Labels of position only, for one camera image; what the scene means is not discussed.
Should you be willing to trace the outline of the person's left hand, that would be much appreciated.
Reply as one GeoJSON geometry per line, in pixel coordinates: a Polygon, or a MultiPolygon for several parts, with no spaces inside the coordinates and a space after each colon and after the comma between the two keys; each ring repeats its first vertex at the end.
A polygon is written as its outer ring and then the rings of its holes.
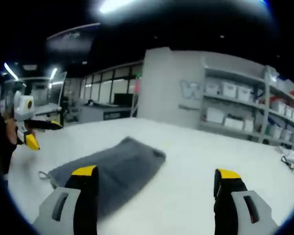
{"type": "Polygon", "coordinates": [[[16,123],[14,119],[10,118],[5,121],[6,125],[6,135],[8,140],[13,144],[16,145],[18,142],[18,136],[16,131],[16,123]]]}

